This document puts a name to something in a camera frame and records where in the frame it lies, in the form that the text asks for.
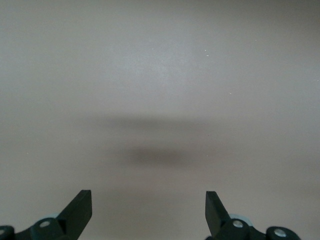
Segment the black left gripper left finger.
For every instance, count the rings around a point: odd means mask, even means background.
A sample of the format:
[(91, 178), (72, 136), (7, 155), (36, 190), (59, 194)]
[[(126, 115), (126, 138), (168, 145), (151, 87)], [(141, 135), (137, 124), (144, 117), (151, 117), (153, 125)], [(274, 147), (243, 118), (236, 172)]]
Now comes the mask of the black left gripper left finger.
[(92, 192), (81, 190), (56, 216), (37, 221), (15, 232), (11, 225), (0, 227), (2, 240), (77, 240), (92, 217)]

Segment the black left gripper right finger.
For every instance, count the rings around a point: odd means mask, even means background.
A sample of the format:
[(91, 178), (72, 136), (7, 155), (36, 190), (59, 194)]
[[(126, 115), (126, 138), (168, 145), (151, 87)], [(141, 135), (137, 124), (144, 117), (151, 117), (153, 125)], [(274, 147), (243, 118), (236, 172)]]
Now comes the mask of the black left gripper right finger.
[(300, 239), (294, 231), (281, 226), (270, 226), (265, 233), (258, 231), (249, 220), (229, 214), (215, 191), (205, 194), (205, 219), (210, 231), (208, 240)]

